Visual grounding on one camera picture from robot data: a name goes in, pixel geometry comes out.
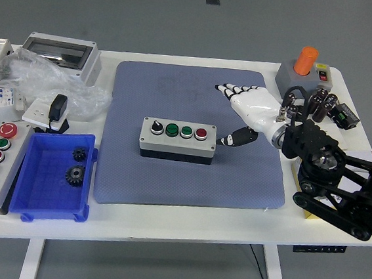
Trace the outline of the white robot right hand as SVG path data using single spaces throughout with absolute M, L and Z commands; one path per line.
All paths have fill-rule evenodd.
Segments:
M 246 124 L 245 127 L 219 138 L 217 144 L 243 146 L 257 140 L 258 134 L 262 133 L 274 148 L 282 147 L 287 124 L 285 120 L 277 120 L 280 103 L 266 88 L 238 87 L 226 83 L 216 85 L 215 89 L 229 100 L 232 109 Z

